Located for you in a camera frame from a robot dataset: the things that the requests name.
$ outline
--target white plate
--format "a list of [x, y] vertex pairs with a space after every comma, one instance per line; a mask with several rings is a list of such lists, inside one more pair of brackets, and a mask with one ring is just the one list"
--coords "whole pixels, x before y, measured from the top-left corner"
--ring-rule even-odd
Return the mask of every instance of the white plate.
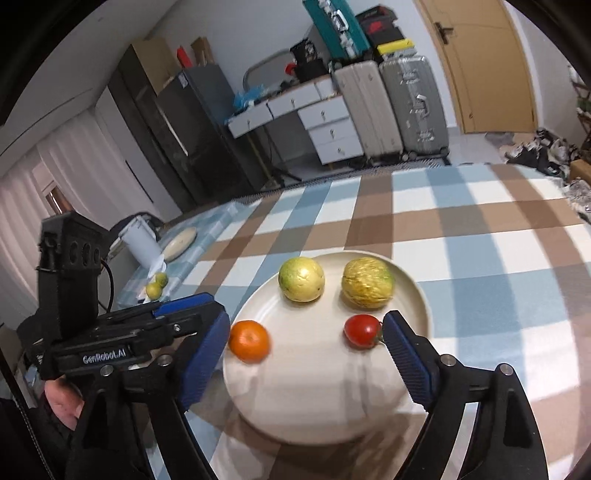
[[[388, 263], [395, 279], [387, 306], [355, 310], [340, 296], [345, 265], [354, 258], [377, 257]], [[345, 251], [316, 257], [324, 269], [324, 294], [311, 303], [291, 302], [281, 293], [277, 275], [248, 299], [236, 316], [256, 320], [271, 336], [269, 356], [247, 365], [226, 349], [223, 376], [242, 416], [258, 430], [282, 442], [307, 445], [339, 443], [384, 422], [407, 395], [385, 345], [370, 351], [347, 346], [345, 321], [356, 313], [381, 320], [399, 310], [415, 333], [430, 336], [431, 314], [424, 295], [389, 259]]]
[[189, 245], [193, 243], [193, 240], [195, 240], [196, 236], [197, 229], [194, 226], [186, 228], [180, 232], [170, 242], [168, 242], [168, 245], [166, 245], [162, 251], [164, 260], [170, 262], [171, 260], [179, 257], [187, 248], [189, 248]]

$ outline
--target door handle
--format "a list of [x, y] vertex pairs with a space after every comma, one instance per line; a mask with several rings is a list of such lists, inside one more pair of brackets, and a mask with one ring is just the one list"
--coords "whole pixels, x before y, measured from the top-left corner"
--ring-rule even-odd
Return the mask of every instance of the door handle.
[[439, 33], [439, 36], [441, 37], [443, 44], [449, 45], [449, 39], [447, 38], [447, 34], [453, 33], [454, 28], [453, 27], [444, 27], [441, 25], [441, 22], [435, 22], [435, 27], [437, 28], [437, 32]]

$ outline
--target tangerine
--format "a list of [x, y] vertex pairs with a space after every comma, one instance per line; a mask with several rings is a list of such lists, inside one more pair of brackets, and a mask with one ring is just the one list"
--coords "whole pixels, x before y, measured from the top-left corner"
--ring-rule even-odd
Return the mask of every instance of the tangerine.
[[254, 320], [236, 322], [230, 330], [230, 351], [247, 364], [262, 362], [271, 351], [267, 329]]

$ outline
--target drawer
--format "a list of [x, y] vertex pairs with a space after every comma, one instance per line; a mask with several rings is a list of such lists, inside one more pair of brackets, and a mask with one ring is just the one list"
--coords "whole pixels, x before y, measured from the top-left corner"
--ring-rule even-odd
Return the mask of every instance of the drawer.
[[273, 116], [267, 108], [267, 102], [263, 102], [232, 118], [228, 122], [228, 128], [233, 137], [238, 138], [271, 120], [273, 120]]
[[322, 98], [323, 100], [326, 100], [327, 98], [330, 98], [336, 95], [337, 93], [335, 84], [333, 83], [333, 79], [331, 77], [316, 82], [316, 89], [320, 94], [320, 98]]
[[314, 83], [308, 83], [282, 93], [273, 100], [269, 100], [269, 110], [274, 118], [293, 112], [311, 103], [320, 101], [320, 94]]
[[309, 130], [308, 133], [310, 134], [312, 143], [316, 147], [340, 140], [341, 138], [357, 137], [357, 130], [350, 118], [337, 120], [322, 127], [315, 127]]
[[335, 120], [341, 120], [349, 116], [349, 111], [342, 96], [325, 100], [298, 111], [301, 122], [306, 130], [320, 125], [326, 125]]
[[320, 145], [316, 148], [316, 152], [320, 157], [320, 162], [326, 165], [327, 163], [363, 155], [363, 148], [359, 143], [359, 139], [355, 136]]

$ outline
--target window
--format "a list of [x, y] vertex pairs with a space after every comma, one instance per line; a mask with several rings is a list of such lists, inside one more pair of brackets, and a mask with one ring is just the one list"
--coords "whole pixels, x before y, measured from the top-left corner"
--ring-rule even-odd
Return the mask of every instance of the window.
[[51, 205], [51, 208], [56, 215], [74, 211], [74, 207], [68, 202], [68, 199], [58, 186], [53, 187], [52, 190], [45, 195], [45, 200], [49, 202], [49, 205]]
[[74, 207], [57, 186], [53, 175], [42, 161], [33, 168], [33, 176], [42, 195], [56, 215], [74, 211]]

